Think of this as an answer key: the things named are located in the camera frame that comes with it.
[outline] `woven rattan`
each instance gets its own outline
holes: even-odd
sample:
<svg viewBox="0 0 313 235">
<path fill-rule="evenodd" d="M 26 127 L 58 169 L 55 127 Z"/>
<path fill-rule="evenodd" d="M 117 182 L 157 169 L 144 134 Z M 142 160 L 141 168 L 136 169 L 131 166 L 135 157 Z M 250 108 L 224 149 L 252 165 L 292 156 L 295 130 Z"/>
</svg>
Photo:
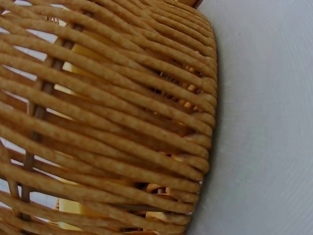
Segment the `woven rattan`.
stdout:
<svg viewBox="0 0 313 235">
<path fill-rule="evenodd" d="M 11 208 L 0 208 L 0 234 L 184 234 L 215 126 L 217 54 L 207 19 L 173 0 L 27 2 L 0 0 L 9 32 L 0 34 L 0 137 L 24 149 L 0 143 L 9 185 L 0 201 Z M 103 216 L 48 208 L 31 192 Z"/>
</svg>

